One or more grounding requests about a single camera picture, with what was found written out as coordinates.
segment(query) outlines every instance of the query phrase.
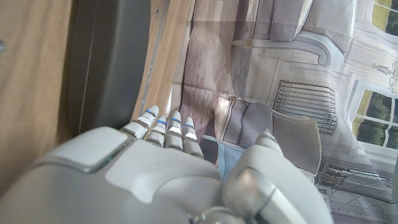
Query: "black panel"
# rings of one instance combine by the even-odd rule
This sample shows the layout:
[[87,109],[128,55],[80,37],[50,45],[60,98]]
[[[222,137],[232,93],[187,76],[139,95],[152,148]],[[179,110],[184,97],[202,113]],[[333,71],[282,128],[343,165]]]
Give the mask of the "black panel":
[[70,42],[69,108],[74,134],[132,116],[144,71],[149,0],[81,0]]

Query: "robot finger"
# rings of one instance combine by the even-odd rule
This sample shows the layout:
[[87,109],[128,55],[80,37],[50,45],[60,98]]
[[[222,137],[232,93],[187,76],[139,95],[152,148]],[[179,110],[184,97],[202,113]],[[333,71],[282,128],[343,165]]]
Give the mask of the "robot finger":
[[121,130],[131,134],[136,139],[142,139],[154,123],[158,113],[159,108],[156,105],[151,106],[137,119],[124,126]]
[[154,128],[152,128],[150,133],[147,135],[146,141],[155,144],[159,147],[163,147],[166,127],[167,127],[167,118],[165,115],[162,115],[156,121]]
[[174,111],[169,115],[164,147],[171,147],[182,151],[181,115],[178,111]]
[[184,152],[203,159],[203,153],[198,144],[197,134],[190,117],[186,118],[182,126],[182,142]]

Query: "radiator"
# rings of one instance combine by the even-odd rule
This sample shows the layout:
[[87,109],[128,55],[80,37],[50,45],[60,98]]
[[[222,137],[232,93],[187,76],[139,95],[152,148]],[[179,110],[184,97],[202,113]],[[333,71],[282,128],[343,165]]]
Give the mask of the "radiator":
[[323,133],[333,133],[337,125],[335,92],[327,86],[280,81],[274,110],[293,117],[313,118]]

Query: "wooden panel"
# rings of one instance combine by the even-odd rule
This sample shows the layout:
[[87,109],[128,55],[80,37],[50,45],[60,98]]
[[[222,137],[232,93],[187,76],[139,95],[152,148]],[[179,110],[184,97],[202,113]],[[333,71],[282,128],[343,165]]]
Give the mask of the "wooden panel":
[[139,116],[140,110],[154,104],[159,106],[160,114],[165,113],[191,3],[187,0],[152,0],[152,16],[156,10],[159,13],[157,19],[150,24],[146,65],[133,119]]
[[0,194],[55,144],[72,0],[0,0]]

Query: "robotic hand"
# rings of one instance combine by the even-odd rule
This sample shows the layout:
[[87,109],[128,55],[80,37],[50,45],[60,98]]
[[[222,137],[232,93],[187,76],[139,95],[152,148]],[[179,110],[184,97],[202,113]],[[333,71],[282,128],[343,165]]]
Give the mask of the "robotic hand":
[[333,223],[270,131],[223,183],[192,119],[181,131],[178,112],[158,113],[151,106],[120,131],[97,128],[44,155],[0,199],[0,223]]

